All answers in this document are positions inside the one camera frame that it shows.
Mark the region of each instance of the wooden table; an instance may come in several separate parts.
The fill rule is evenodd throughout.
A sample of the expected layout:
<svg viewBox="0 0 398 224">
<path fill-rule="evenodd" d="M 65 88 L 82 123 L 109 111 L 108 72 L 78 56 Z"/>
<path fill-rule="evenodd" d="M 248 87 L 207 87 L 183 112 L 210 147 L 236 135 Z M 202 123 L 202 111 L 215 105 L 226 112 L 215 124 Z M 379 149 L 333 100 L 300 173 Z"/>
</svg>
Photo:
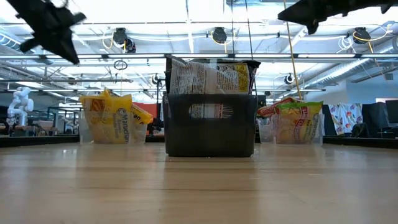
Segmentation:
<svg viewBox="0 0 398 224">
<path fill-rule="evenodd" d="M 397 223 L 398 151 L 257 145 L 171 158 L 164 144 L 0 150 L 0 223 Z"/>
</svg>

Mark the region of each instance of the ceiling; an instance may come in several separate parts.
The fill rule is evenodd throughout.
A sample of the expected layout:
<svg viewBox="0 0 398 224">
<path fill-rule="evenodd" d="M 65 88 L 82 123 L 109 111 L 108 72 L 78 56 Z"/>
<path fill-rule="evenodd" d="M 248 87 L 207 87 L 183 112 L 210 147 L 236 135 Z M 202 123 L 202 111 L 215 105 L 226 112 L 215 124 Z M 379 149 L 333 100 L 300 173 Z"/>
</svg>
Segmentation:
<svg viewBox="0 0 398 224">
<path fill-rule="evenodd" d="M 53 1 L 61 6 L 65 0 Z M 185 54 L 279 54 L 290 53 L 286 23 L 277 20 L 277 15 L 284 9 L 283 1 L 248 0 L 248 10 L 242 2 L 235 1 L 232 10 L 226 0 L 69 0 L 68 7 L 72 12 L 83 12 L 87 20 L 73 27 L 73 43 L 79 54 L 120 54 L 122 49 L 111 45 L 111 34 L 117 27 L 125 27 L 129 37 L 135 42 L 137 54 L 185 53 Z M 6 34 L 22 42 L 31 38 L 31 28 L 23 20 L 17 19 L 16 11 L 6 0 L 0 0 L 0 34 Z M 394 22 L 398 7 L 391 8 L 382 15 L 378 7 L 370 7 L 349 13 L 348 17 L 337 15 L 321 23 L 313 35 L 306 35 L 304 26 L 289 24 L 294 53 L 327 53 L 344 54 L 353 51 L 369 51 L 367 44 L 353 44 L 343 49 L 342 43 L 347 32 L 352 33 L 355 27 L 366 27 L 377 46 L 395 36 L 398 26 Z M 224 27 L 230 44 L 227 46 L 214 43 L 211 32 L 215 27 Z M 35 54 L 50 54 L 36 48 Z M 21 54 L 1 45 L 0 54 Z M 39 76 L 53 73 L 51 78 L 99 79 L 113 78 L 120 73 L 123 78 L 133 80 L 123 83 L 122 88 L 149 89 L 154 86 L 151 78 L 158 74 L 163 76 L 164 58 L 128 59 L 129 66 L 121 73 L 113 68 L 114 60 L 81 60 L 81 66 L 72 66 L 64 60 L 52 60 L 51 65 L 37 63 L 34 60 L 6 60 L 21 69 L 29 70 Z M 316 61 L 298 60 L 296 72 L 303 79 L 310 79 L 321 71 L 336 65 L 335 60 Z M 292 63 L 288 60 L 264 60 L 257 71 L 256 84 L 278 88 L 284 84 L 284 76 L 293 72 Z M 62 88 L 87 88 L 98 86 L 114 88 L 120 83 L 78 83 L 70 86 L 60 83 Z M 153 102 L 148 94 L 134 93 L 136 101 Z"/>
</svg>

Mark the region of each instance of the colorful fabric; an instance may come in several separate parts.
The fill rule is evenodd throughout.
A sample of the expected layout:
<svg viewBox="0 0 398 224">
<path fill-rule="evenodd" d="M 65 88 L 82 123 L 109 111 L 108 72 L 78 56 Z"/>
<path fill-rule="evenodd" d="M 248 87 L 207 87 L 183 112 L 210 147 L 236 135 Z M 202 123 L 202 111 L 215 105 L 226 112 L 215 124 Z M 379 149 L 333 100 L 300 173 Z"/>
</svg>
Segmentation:
<svg viewBox="0 0 398 224">
<path fill-rule="evenodd" d="M 351 133 L 355 124 L 363 122 L 361 103 L 329 105 L 329 110 L 337 135 Z"/>
</svg>

